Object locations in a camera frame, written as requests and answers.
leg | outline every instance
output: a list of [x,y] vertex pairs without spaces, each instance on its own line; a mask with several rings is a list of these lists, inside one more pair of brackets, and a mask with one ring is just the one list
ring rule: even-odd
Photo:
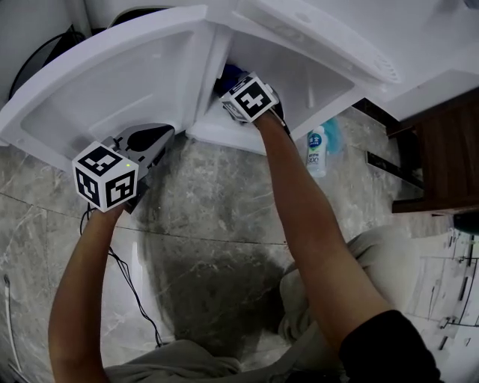
[[[389,304],[404,311],[419,271],[419,258],[411,239],[396,227],[378,227],[360,234],[348,244],[351,254]],[[316,322],[311,318],[298,270],[280,284],[285,315],[279,334],[294,343],[287,357],[300,369],[341,368]]]
[[214,358],[207,350],[189,340],[178,340],[161,349],[142,355],[121,366],[106,368],[113,383],[134,383],[144,379],[155,382],[177,382],[185,379],[217,379],[240,371],[233,358]]

hand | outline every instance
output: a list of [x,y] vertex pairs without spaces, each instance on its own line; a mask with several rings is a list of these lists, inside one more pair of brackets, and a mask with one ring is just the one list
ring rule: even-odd
[[261,128],[265,126],[278,126],[283,130],[283,126],[281,125],[281,121],[271,112],[265,111],[261,116],[259,116],[256,120],[253,121],[253,124],[261,130]]
[[98,217],[101,217],[103,219],[106,219],[116,224],[118,219],[120,218],[121,213],[124,211],[124,209],[125,209],[125,204],[121,203],[120,205],[114,207],[113,209],[110,209],[108,212],[101,212],[99,210],[95,210],[92,217],[96,215]]

blue object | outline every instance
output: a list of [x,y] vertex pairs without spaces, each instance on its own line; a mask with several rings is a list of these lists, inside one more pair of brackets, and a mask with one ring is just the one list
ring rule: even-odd
[[244,79],[248,73],[244,70],[241,70],[235,65],[226,64],[223,69],[223,74],[220,79],[217,79],[214,86],[214,91],[218,97],[223,96],[228,92],[234,85]]
[[328,151],[331,154],[339,153],[343,147],[343,137],[339,130],[339,125],[333,117],[321,124],[324,128],[326,137],[328,137]]

beige pants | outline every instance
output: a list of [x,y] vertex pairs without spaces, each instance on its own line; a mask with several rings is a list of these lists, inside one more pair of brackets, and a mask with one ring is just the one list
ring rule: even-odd
[[[382,296],[394,308],[404,311],[419,270],[419,258],[412,241],[400,229],[379,227],[354,238],[348,248]],[[283,382],[293,368],[340,369],[341,362],[309,314],[308,300],[297,270],[283,277],[280,292],[285,315],[279,333],[293,345],[272,366],[238,373],[240,366],[235,359],[214,358],[199,345],[180,340],[122,366],[107,368],[110,381]]]

dark wood furniture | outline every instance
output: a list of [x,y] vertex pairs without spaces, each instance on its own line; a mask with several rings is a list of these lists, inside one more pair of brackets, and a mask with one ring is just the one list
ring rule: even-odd
[[390,137],[415,130],[424,175],[424,196],[396,200],[392,212],[479,209],[479,88],[405,121],[382,119]]

